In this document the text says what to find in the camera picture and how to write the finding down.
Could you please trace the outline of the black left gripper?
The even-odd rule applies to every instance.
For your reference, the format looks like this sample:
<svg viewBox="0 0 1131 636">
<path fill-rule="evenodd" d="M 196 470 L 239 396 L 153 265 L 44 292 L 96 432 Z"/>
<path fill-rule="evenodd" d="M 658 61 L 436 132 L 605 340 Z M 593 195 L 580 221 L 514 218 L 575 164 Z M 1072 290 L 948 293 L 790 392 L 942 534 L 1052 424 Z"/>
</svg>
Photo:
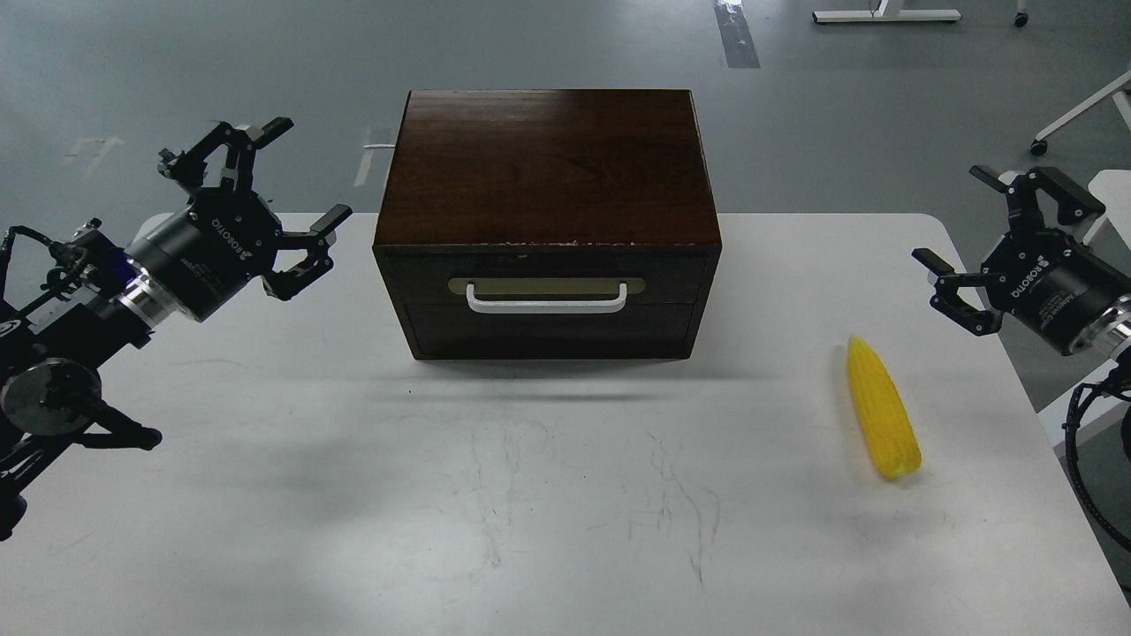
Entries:
<svg viewBox="0 0 1131 636">
<path fill-rule="evenodd" d="M 252 194 L 257 153 L 293 127 L 290 117 L 275 117 L 264 126 L 219 121 L 192 148 L 158 153 L 161 177 L 195 197 L 185 210 L 133 240 L 126 253 L 196 323 L 226 306 L 254 276 L 264 274 L 268 295 L 288 301 L 333 270 L 329 249 L 336 229 L 352 216 L 349 206 L 333 206 L 307 232 L 287 232 Z M 205 192 L 209 157 L 221 148 L 225 156 L 219 184 Z M 304 258 L 287 270 L 269 270 L 277 251 L 303 251 Z"/>
</svg>

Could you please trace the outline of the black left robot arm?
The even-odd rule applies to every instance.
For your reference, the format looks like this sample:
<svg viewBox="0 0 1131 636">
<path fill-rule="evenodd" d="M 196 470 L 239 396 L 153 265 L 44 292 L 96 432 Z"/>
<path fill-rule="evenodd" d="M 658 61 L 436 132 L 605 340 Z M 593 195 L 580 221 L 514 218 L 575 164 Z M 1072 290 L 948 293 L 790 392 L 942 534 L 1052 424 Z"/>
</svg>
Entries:
<svg viewBox="0 0 1131 636">
<path fill-rule="evenodd" d="M 150 452 L 163 439 L 102 398 L 100 367 L 127 346 L 141 349 L 173 313 L 206 321 L 262 281 L 287 301 L 333 269 L 329 249 L 352 210 L 336 205 L 302 232 L 288 232 L 254 192 L 254 158 L 293 121 L 218 122 L 181 153 L 162 151 L 159 173 L 185 190 L 185 209 L 126 248 L 89 220 L 68 240 L 25 225 L 5 230 L 3 266 L 16 238 L 52 258 L 41 293 L 3 303 L 3 483 L 1 535 L 26 514 L 23 490 L 79 444 L 89 450 Z"/>
</svg>

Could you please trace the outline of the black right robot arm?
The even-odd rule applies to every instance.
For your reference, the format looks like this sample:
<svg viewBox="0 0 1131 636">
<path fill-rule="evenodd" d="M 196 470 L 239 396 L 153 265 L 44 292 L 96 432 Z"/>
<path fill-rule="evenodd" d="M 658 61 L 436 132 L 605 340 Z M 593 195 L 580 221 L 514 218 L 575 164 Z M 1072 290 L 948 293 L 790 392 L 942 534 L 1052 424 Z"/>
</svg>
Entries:
<svg viewBox="0 0 1131 636">
<path fill-rule="evenodd" d="M 1128 402 L 1128 294 L 1130 278 L 1103 261 L 1072 227 L 1099 220 L 1105 205 L 1055 167 L 994 173 L 974 165 L 973 177 L 1007 205 L 1007 229 L 978 270 L 960 273 L 929 248 L 912 255 L 933 277 L 930 306 L 977 337 L 1001 329 L 1005 315 L 1034 330 L 1064 356 L 1099 351 L 1113 370 L 1071 392 L 1062 429 L 1069 483 L 1083 512 L 1121 548 L 1122 533 L 1098 508 L 1079 467 L 1077 438 L 1100 398 Z"/>
</svg>

